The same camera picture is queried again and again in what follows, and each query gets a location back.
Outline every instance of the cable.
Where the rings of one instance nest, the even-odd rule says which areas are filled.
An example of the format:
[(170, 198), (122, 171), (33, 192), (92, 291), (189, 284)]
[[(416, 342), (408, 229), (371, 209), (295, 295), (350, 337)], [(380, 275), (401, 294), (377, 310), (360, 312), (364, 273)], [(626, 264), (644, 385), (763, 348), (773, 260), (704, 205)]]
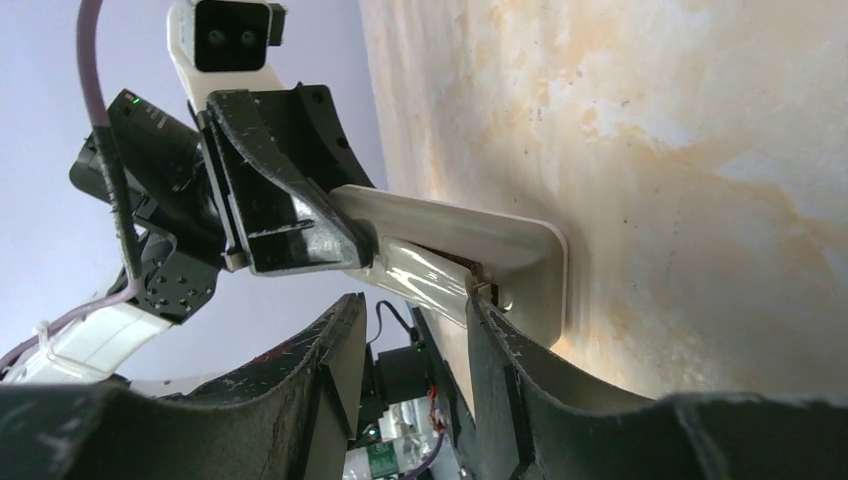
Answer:
[(374, 338), (372, 338), (367, 343), (368, 345), (371, 345), (372, 343), (374, 343), (378, 338), (380, 338), (380, 334), (383, 333), (383, 312), (382, 312), (382, 310), (380, 310), (380, 307), (383, 307), (383, 306), (388, 307), (389, 310), (392, 311), (392, 314), (395, 316), (395, 320), (397, 320), (398, 323), (400, 323), (400, 326), (403, 327), (404, 330), (406, 330), (407, 335), (412, 334), (412, 328), (409, 325), (406, 324), (406, 322), (403, 320), (403, 317), (397, 311), (395, 306), (392, 305), (392, 303), (389, 302), (388, 300), (380, 300), (379, 302), (377, 302), (377, 305), (374, 306), (374, 310), (377, 312), (377, 326), (378, 326), (377, 335), (375, 335)]
[[(127, 275), (127, 285), (118, 293), (80, 305), (65, 313), (47, 327), (48, 336), (55, 335), (79, 317), (97, 310), (124, 303), (135, 297), (142, 288), (141, 247), (135, 234), (133, 212), (124, 167), (118, 157), (109, 113), (103, 101), (97, 73), (97, 19), (103, 0), (82, 0), (77, 16), (77, 70), (79, 71), (85, 108), (94, 130), (94, 141), (100, 153), (100, 169), (109, 193), (109, 203), (115, 219), (115, 229), (121, 243), (121, 256)], [(38, 344), (38, 336), (23, 341), (0, 358), (0, 378), (4, 371), (24, 352)]]
[(417, 466), (414, 470), (410, 471), (406, 475), (400, 477), (398, 480), (415, 480), (416, 478), (418, 478), (419, 475), (421, 475), (428, 468), (430, 468), (430, 465), (432, 465), (433, 462), (436, 460), (436, 457), (439, 456), (439, 451), (442, 449), (442, 441), (444, 439), (445, 434), (440, 433), (439, 440), (436, 441), (436, 447), (433, 449), (432, 452), (430, 452), (430, 455), (427, 457), (427, 459), (421, 462), (421, 465)]

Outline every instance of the white wall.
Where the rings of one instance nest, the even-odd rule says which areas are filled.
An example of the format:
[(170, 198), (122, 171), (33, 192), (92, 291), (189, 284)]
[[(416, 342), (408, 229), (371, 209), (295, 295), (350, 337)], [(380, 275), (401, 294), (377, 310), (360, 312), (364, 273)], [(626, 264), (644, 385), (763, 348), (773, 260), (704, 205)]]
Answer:
[[(106, 0), (98, 57), (107, 103), (128, 87), (190, 124), (182, 87), (165, 48), (172, 0)], [(286, 85), (330, 87), (342, 125), (380, 188), (386, 175), (357, 2), (290, 0), (285, 45), (270, 62)], [(0, 350), (90, 296), (120, 267), (109, 207), (77, 192), (68, 169), (88, 135), (76, 77), (78, 2), (0, 5)], [(264, 279), (222, 273), (214, 299), (185, 326), (145, 346), (120, 370), (167, 378), (221, 371), (287, 339), (340, 295), (383, 295), (342, 273)], [(376, 321), (369, 312), (369, 337)], [(387, 321), (377, 350), (407, 344)]]

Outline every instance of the green label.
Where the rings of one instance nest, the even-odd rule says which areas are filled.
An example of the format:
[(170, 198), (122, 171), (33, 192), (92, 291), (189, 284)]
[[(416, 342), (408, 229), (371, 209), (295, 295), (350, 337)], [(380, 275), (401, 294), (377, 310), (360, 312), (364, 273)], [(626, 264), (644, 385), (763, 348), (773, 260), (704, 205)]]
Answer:
[(395, 447), (391, 442), (368, 446), (368, 465), (371, 478), (385, 478), (398, 473)]

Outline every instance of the purple cable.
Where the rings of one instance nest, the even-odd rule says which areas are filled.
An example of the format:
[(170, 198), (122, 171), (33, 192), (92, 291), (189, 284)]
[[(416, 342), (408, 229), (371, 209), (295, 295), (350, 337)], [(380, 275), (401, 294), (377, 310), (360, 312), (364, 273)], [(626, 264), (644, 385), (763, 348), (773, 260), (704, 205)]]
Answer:
[[(100, 7), (103, 0), (82, 0), (79, 15), (77, 17), (77, 69), (79, 70), (82, 93), (85, 100), (85, 108), (91, 126), (94, 127), (95, 140), (102, 140), (104, 129), (111, 126), (106, 104), (103, 101), (103, 91), (100, 88), (100, 78), (97, 73), (96, 35), (97, 19), (100, 16)], [(112, 140), (111, 132), (106, 140)], [(47, 335), (53, 336), (77, 318), (90, 315), (97, 310), (124, 303), (138, 295), (142, 288), (140, 278), (140, 258), (138, 255), (138, 237), (132, 228), (132, 211), (129, 209), (129, 197), (126, 191), (126, 177), (120, 161), (114, 158), (101, 159), (101, 169), (107, 190), (109, 190), (110, 203), (115, 216), (115, 225), (118, 238), (121, 240), (121, 254), (123, 256), (124, 269), (127, 274), (127, 285), (118, 293), (105, 298), (100, 298), (86, 304), (80, 305), (54, 320), (47, 327)], [(25, 340), (17, 347), (0, 358), (0, 378), (5, 374), (6, 368), (12, 365), (18, 357), (30, 348), (38, 345), (38, 336), (34, 335)]]
[(442, 449), (442, 440), (444, 440), (444, 438), (445, 434), (440, 433), (439, 440), (436, 441), (436, 448), (434, 448), (433, 451), (430, 452), (430, 456), (428, 456), (426, 460), (421, 462), (421, 465), (419, 465), (406, 475), (400, 477), (398, 480), (415, 480), (416, 478), (418, 478), (419, 475), (421, 475), (422, 473), (424, 473), (424, 471), (430, 468), (430, 465), (432, 465), (433, 462), (436, 460), (436, 457), (439, 456), (439, 451)]

